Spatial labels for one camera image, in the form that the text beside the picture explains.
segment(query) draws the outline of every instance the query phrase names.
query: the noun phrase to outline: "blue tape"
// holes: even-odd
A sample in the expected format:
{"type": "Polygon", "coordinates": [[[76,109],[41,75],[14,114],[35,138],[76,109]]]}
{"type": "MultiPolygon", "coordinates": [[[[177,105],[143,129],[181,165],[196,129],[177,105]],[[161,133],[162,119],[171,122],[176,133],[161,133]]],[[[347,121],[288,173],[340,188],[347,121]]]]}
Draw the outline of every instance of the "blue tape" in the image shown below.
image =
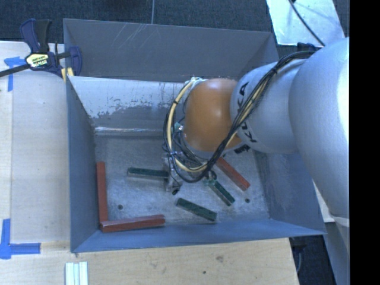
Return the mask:
{"type": "MultiPolygon", "coordinates": [[[[20,57],[6,58],[4,59],[4,62],[6,63],[6,65],[9,66],[9,68],[26,64],[25,60],[20,57]]],[[[13,90],[13,74],[10,74],[8,77],[8,92],[12,90],[13,90]]]]}
{"type": "Polygon", "coordinates": [[[2,221],[0,259],[10,259],[12,255],[40,254],[41,243],[10,244],[11,219],[2,221]]]}

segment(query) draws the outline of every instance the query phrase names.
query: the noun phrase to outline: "bin floor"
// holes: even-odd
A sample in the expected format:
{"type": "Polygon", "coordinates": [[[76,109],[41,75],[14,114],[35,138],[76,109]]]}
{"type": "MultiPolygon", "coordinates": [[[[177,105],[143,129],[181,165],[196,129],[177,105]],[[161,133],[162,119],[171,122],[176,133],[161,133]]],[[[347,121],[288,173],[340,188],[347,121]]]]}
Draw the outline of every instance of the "bin floor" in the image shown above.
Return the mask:
{"type": "Polygon", "coordinates": [[[164,214],[167,224],[212,223],[176,207],[178,198],[217,212],[217,222],[269,218],[251,150],[240,154],[231,151],[224,157],[251,184],[246,191],[214,167],[218,181],[235,199],[228,207],[202,182],[184,182],[180,191],[172,195],[165,190],[163,180],[128,176],[129,167],[163,169],[161,136],[96,136],[95,143],[96,160],[106,163],[109,220],[164,214]]]}

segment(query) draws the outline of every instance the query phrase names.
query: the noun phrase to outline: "yellow cable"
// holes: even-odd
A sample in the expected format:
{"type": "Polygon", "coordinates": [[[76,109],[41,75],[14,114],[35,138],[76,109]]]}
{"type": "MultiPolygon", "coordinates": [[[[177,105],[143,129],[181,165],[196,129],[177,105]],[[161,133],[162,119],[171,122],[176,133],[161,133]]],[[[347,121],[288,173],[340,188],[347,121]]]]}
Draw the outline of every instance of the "yellow cable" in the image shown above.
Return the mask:
{"type": "MultiPolygon", "coordinates": [[[[175,101],[173,102],[172,106],[170,107],[170,110],[169,110],[169,116],[168,116],[168,121],[167,121],[167,127],[166,127],[166,134],[167,134],[167,143],[168,143],[168,146],[169,146],[169,151],[172,152],[172,119],[173,119],[173,114],[174,114],[174,111],[179,103],[179,101],[181,100],[181,98],[183,97],[183,95],[186,93],[186,91],[191,87],[193,86],[193,84],[196,82],[196,80],[191,80],[180,92],[179,94],[177,95],[177,97],[175,98],[175,101]]],[[[245,108],[245,110],[243,111],[242,113],[242,119],[244,119],[246,116],[248,116],[248,114],[250,113],[251,111],[251,108],[253,106],[253,103],[254,101],[256,100],[256,98],[258,96],[261,95],[261,93],[264,91],[264,88],[265,88],[265,84],[262,84],[261,86],[259,86],[259,88],[257,89],[257,91],[255,92],[255,94],[252,96],[252,99],[249,101],[247,107],[245,108]]],[[[236,131],[234,134],[232,134],[232,136],[230,137],[230,139],[228,140],[228,143],[226,146],[229,145],[229,143],[231,142],[231,140],[235,137],[235,135],[237,134],[238,132],[236,131]]],[[[182,164],[178,159],[174,158],[176,164],[178,167],[180,167],[182,170],[184,171],[187,171],[187,172],[202,172],[206,167],[207,167],[207,163],[204,163],[202,164],[201,166],[198,166],[196,168],[188,168],[187,166],[185,166],[184,164],[182,164]]]]}

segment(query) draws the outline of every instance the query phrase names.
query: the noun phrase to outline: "gray carpet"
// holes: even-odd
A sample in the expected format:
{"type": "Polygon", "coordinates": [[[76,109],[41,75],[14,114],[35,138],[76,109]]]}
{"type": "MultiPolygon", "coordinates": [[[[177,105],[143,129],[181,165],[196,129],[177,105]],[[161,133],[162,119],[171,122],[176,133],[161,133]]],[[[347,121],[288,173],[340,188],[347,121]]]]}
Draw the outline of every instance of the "gray carpet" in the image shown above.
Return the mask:
{"type": "MultiPolygon", "coordinates": [[[[50,19],[49,42],[63,43],[63,18],[273,31],[265,0],[0,0],[0,39],[21,40],[20,24],[50,19]]],[[[350,35],[350,0],[333,0],[346,36],[350,35]]],[[[278,46],[280,56],[295,47],[278,46]]],[[[322,236],[295,239],[302,253],[301,285],[334,285],[322,236]]],[[[297,247],[295,260],[298,264],[297,247]]]]}

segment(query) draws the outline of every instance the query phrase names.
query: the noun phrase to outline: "red wooden block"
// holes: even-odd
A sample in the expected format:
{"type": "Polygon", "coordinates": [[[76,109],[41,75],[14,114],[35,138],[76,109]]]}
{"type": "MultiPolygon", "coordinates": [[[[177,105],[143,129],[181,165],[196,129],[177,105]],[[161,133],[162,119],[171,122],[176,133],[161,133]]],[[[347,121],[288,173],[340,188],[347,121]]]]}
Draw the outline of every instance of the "red wooden block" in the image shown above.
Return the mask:
{"type": "Polygon", "coordinates": [[[123,220],[103,221],[100,223],[100,230],[102,232],[115,232],[122,230],[157,227],[164,224],[165,216],[158,214],[155,216],[142,216],[125,218],[123,220]]]}
{"type": "Polygon", "coordinates": [[[103,161],[96,163],[97,197],[99,201],[99,222],[108,221],[106,164],[103,161]]]}
{"type": "Polygon", "coordinates": [[[224,158],[219,158],[216,166],[223,171],[241,190],[246,191],[251,185],[238,171],[236,171],[224,158]]]}

